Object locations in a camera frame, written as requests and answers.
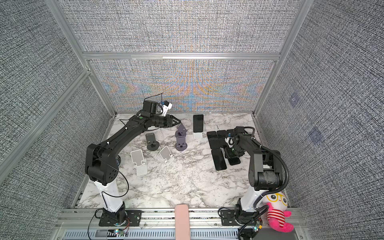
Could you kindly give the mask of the white front phone stand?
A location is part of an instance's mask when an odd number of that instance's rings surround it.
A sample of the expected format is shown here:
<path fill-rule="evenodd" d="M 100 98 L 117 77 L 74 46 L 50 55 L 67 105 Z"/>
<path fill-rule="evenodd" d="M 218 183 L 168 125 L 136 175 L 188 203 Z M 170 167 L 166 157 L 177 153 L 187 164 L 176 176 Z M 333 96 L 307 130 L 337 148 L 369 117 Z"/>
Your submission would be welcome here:
<path fill-rule="evenodd" d="M 165 164 L 171 163 L 175 158 L 168 146 L 159 151 L 158 158 Z"/>

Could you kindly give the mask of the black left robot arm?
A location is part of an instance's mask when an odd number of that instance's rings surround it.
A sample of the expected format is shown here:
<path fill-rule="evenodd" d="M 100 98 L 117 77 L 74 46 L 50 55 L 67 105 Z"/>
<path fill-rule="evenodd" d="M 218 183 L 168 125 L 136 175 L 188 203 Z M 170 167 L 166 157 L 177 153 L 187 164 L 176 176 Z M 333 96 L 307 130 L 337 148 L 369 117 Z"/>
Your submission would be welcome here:
<path fill-rule="evenodd" d="M 103 200 L 102 219 L 115 226 L 124 225 L 128 218 L 123 197 L 117 187 L 119 170 L 119 153 L 134 138 L 150 127 L 171 128 L 179 125 L 181 120 L 173 115 L 134 115 L 113 136 L 95 145 L 90 144 L 86 151 L 85 173 L 98 188 Z"/>

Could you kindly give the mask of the black round phone stand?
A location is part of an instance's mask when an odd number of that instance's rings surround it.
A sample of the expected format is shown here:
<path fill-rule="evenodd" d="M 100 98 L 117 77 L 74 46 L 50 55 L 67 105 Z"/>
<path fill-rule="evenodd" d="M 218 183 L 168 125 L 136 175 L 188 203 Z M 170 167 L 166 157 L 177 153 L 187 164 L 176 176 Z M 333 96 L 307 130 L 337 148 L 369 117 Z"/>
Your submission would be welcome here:
<path fill-rule="evenodd" d="M 146 134 L 147 149 L 156 151 L 160 147 L 160 143 L 156 140 L 154 133 Z"/>

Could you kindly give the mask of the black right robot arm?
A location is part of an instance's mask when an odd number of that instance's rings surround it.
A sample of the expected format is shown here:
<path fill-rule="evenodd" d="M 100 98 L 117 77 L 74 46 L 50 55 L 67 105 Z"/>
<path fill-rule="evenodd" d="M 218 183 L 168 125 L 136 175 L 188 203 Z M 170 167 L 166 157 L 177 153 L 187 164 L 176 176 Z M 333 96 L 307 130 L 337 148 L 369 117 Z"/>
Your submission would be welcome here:
<path fill-rule="evenodd" d="M 250 156 L 248 179 L 250 187 L 241 197 L 234 210 L 235 220 L 244 225 L 260 216 L 265 209 L 262 199 L 267 195 L 283 191 L 289 182 L 289 170 L 277 150 L 271 150 L 256 138 L 240 129 L 225 138 L 226 156 L 229 160 Z"/>

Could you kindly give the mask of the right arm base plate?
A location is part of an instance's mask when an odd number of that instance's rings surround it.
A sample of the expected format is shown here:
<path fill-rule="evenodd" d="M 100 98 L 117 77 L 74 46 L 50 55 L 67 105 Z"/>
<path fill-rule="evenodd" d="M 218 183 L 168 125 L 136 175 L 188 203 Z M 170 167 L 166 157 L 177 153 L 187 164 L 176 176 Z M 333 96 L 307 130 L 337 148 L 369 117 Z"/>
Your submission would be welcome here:
<path fill-rule="evenodd" d="M 244 212 L 230 208 L 219 208 L 218 215 L 222 226 L 237 227 L 238 231 L 258 232 L 263 227 L 263 220 L 258 217 L 258 212 Z"/>

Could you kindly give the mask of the white folding phone stand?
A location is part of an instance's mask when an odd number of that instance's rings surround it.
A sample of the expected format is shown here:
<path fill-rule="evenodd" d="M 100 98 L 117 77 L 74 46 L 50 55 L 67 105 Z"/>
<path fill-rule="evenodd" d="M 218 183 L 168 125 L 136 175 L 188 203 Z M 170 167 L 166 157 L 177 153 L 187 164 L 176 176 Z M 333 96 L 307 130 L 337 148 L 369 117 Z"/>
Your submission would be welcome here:
<path fill-rule="evenodd" d="M 144 176 L 148 173 L 147 162 L 144 159 L 142 150 L 135 150 L 131 152 L 132 162 L 136 168 L 136 175 L 138 177 Z"/>

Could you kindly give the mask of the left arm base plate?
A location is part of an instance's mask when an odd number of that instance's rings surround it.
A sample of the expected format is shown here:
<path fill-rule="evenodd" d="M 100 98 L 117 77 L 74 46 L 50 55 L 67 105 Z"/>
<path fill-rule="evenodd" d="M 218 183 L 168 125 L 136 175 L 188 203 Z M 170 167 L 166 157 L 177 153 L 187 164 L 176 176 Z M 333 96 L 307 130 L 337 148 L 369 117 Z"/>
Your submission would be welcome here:
<path fill-rule="evenodd" d="M 142 218 L 142 211 L 140 210 L 126 210 L 126 217 L 124 221 L 120 224 L 117 220 L 108 217 L 105 211 L 99 217 L 99 226 L 100 227 L 126 227 L 130 224 L 130 227 L 138 227 Z"/>

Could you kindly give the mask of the purple round phone stand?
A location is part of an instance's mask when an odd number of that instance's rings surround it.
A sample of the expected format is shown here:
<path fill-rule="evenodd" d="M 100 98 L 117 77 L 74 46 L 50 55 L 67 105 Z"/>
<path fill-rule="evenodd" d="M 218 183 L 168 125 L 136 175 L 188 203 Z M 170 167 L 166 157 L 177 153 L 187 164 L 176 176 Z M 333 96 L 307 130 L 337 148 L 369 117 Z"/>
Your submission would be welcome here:
<path fill-rule="evenodd" d="M 182 152 L 182 151 L 186 150 L 187 147 L 188 147 L 188 145 L 186 143 L 186 136 L 176 137 L 175 148 L 177 151 Z"/>

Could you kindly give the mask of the black phone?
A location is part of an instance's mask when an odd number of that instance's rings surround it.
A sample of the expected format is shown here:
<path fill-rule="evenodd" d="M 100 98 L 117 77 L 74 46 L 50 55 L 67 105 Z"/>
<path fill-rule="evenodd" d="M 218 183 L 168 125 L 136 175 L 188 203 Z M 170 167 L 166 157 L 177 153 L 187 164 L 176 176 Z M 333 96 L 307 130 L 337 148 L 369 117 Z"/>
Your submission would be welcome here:
<path fill-rule="evenodd" d="M 204 115 L 193 115 L 194 133 L 202 133 L 204 130 Z"/>
<path fill-rule="evenodd" d="M 229 130 L 226 130 L 226 137 L 227 138 L 234 138 L 235 137 L 235 131 L 234 129 L 229 129 Z"/>
<path fill-rule="evenodd" d="M 211 151 L 216 171 L 222 171 L 227 169 L 225 158 L 221 149 L 215 149 Z"/>
<path fill-rule="evenodd" d="M 239 165 L 241 163 L 241 160 L 238 157 L 236 157 L 236 158 L 229 158 L 228 162 L 229 162 L 230 166 L 235 166 L 235 165 Z"/>
<path fill-rule="evenodd" d="M 216 131 L 207 132 L 207 138 L 211 150 L 217 150 L 221 148 L 220 141 Z"/>
<path fill-rule="evenodd" d="M 221 148 L 225 148 L 228 144 L 226 142 L 227 137 L 227 131 L 226 130 L 219 130 L 217 131 L 218 141 Z"/>

